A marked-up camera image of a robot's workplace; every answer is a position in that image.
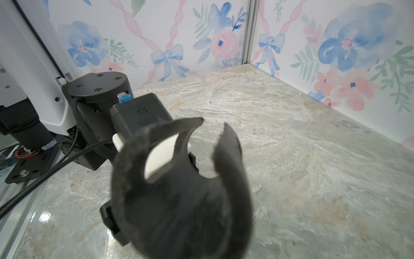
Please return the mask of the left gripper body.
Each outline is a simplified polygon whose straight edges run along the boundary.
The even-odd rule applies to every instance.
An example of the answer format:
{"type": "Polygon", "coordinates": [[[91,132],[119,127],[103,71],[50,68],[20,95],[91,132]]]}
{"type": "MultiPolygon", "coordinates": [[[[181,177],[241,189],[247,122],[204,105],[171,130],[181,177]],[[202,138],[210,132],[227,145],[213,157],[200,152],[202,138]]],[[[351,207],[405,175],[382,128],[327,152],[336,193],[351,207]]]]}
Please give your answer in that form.
{"type": "Polygon", "coordinates": [[[156,179],[144,178],[147,153],[117,160],[112,175],[111,200],[100,208],[103,223],[125,246],[148,246],[150,242],[184,244],[179,232],[197,213],[196,157],[176,154],[156,179]]]}

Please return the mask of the black microphone stand pole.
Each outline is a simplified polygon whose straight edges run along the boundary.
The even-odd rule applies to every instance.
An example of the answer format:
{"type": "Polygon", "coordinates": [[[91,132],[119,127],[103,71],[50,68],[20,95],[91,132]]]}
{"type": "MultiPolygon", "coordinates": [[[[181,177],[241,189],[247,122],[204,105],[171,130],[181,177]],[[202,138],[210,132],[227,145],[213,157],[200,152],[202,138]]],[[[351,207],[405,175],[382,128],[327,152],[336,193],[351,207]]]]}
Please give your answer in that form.
{"type": "Polygon", "coordinates": [[[116,156],[114,218],[131,244],[151,259],[240,259],[250,243],[253,209],[236,132],[224,124],[201,176],[188,156],[201,117],[153,124],[132,135],[116,156]]]}

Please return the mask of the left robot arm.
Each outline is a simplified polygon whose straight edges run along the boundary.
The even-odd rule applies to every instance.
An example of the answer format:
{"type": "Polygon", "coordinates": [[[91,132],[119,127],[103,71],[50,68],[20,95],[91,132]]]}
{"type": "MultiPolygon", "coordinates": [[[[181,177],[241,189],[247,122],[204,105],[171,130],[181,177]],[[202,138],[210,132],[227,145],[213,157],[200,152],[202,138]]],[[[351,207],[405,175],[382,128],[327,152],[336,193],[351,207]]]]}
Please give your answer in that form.
{"type": "Polygon", "coordinates": [[[17,165],[6,183],[35,181],[59,164],[64,141],[68,158],[97,169],[104,157],[85,153],[87,138],[77,128],[67,82],[17,1],[1,2],[1,135],[20,144],[17,165]]]}

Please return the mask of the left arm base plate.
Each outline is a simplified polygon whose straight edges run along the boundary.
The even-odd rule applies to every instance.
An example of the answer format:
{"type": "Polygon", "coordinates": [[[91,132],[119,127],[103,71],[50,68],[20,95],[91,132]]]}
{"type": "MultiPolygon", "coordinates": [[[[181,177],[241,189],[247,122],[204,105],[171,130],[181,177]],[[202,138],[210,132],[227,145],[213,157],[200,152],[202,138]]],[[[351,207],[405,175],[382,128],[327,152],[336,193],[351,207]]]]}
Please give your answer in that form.
{"type": "Polygon", "coordinates": [[[14,159],[17,159],[17,163],[13,170],[5,179],[5,183],[23,183],[39,178],[46,173],[54,164],[60,154],[59,146],[54,147],[46,151],[32,152],[30,154],[19,154],[18,149],[13,153],[14,159]]]}

